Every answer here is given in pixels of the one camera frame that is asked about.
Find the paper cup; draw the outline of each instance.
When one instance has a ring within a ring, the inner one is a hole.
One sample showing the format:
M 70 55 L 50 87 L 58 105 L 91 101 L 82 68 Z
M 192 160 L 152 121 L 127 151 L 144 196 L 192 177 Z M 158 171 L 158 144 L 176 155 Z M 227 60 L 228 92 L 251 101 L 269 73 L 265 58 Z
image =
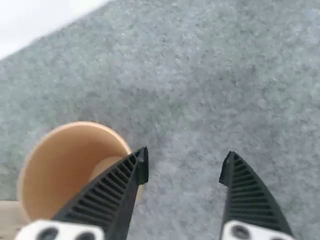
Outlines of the paper cup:
M 121 136 L 98 123 L 55 128 L 33 148 L 20 171 L 22 215 L 29 222 L 51 219 L 89 181 L 131 152 Z M 141 193 L 139 186 L 137 198 Z

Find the ribbed gripper pad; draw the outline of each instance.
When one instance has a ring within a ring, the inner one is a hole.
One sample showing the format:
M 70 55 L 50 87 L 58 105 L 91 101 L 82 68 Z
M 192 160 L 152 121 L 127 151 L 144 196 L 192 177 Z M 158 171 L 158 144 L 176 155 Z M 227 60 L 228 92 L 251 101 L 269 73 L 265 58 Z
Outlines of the ribbed gripper pad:
M 103 229 L 105 239 L 124 240 L 138 186 L 148 178 L 148 149 L 143 147 L 92 180 L 53 220 L 95 225 Z
M 281 231 L 292 231 L 263 181 L 235 152 L 225 158 L 219 182 L 228 187 L 222 225 L 230 220 Z

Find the cup rim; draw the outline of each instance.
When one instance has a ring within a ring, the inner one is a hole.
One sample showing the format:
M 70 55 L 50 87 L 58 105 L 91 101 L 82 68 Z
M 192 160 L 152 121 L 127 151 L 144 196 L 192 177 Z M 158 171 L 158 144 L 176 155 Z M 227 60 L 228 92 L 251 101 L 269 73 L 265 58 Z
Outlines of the cup rim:
M 18 205 L 20 208 L 19 209 L 20 213 L 21 213 L 22 217 L 27 221 L 27 223 L 29 223 L 31 221 L 31 219 L 30 219 L 29 214 L 24 206 L 24 198 L 23 198 L 22 192 L 23 192 L 23 188 L 24 188 L 23 179 L 25 178 L 26 169 L 27 169 L 27 166 L 28 166 L 30 159 L 35 154 L 35 152 L 37 152 L 37 150 L 40 148 L 40 146 L 44 142 L 46 142 L 47 140 L 49 140 L 50 138 L 52 138 L 56 134 L 60 133 L 61 131 L 64 131 L 69 128 L 79 127 L 79 126 L 90 126 L 90 127 L 98 128 L 98 129 L 101 129 L 101 130 L 104 130 L 104 131 L 110 133 L 119 141 L 119 143 L 123 146 L 123 148 L 125 149 L 125 151 L 128 155 L 132 153 L 132 150 L 129 147 L 129 145 L 127 144 L 127 142 L 117 132 L 112 130 L 110 127 L 107 127 L 107 126 L 102 125 L 100 123 L 92 122 L 92 121 L 75 121 L 75 122 L 69 122 L 69 123 L 55 127 L 54 129 L 49 131 L 46 135 L 44 135 L 38 142 L 36 142 L 36 144 L 34 145 L 32 150 L 30 151 L 30 153 L 24 158 L 23 163 L 22 163 L 22 167 L 19 171 L 17 184 L 16 184 L 16 197 L 19 202 Z

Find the carpet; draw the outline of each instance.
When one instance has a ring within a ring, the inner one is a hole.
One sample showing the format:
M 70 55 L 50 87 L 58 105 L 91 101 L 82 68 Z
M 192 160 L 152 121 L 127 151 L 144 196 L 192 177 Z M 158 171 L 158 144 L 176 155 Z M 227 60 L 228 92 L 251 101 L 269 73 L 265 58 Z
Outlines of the carpet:
M 45 133 L 94 121 L 149 149 L 129 240 L 217 240 L 229 150 L 319 239 L 319 46 L 315 0 L 111 2 L 0 62 L 0 199 Z

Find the white wall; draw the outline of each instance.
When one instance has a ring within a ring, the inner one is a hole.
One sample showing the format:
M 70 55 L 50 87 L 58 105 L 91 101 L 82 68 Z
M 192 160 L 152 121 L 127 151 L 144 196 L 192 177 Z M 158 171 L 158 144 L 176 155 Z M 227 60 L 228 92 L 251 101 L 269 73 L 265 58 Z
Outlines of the white wall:
M 0 2 L 0 60 L 109 0 L 3 0 Z

